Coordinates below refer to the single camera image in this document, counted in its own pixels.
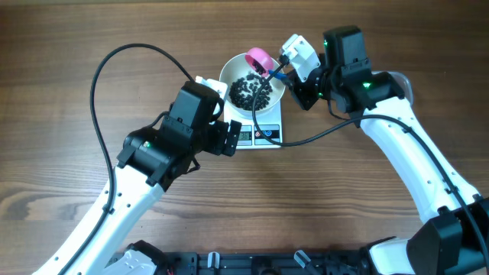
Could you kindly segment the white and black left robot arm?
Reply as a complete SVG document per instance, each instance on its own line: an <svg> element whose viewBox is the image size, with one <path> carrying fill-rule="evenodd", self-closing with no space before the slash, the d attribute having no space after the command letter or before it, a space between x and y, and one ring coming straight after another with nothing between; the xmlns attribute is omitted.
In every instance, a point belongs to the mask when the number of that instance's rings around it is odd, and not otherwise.
<svg viewBox="0 0 489 275"><path fill-rule="evenodd" d="M131 132L96 202L39 274L101 274L140 217L202 151L233 156L241 129L219 120L228 86L198 77L179 91L159 129Z"/></svg>

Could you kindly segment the pink scoop with blue handle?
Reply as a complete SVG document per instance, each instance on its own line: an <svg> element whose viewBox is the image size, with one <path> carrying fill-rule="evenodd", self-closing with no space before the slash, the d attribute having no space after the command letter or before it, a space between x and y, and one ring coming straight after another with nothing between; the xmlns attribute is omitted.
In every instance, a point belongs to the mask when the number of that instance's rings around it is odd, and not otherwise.
<svg viewBox="0 0 489 275"><path fill-rule="evenodd" d="M267 78L281 64L272 58L265 50L259 47L251 48L244 56L250 68L259 76Z"/></svg>

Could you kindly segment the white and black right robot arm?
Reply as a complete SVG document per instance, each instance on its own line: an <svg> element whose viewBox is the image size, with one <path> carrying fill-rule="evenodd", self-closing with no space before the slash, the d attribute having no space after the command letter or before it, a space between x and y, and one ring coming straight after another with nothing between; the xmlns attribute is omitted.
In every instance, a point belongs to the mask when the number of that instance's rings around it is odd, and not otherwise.
<svg viewBox="0 0 489 275"><path fill-rule="evenodd" d="M467 274L488 266L488 200L446 160L413 113L406 91L388 72L374 72L355 26L323 34L317 53L294 34L280 48L293 68L290 87L307 110L336 104L384 152L407 187L422 227L408 239L367 247L371 274Z"/></svg>

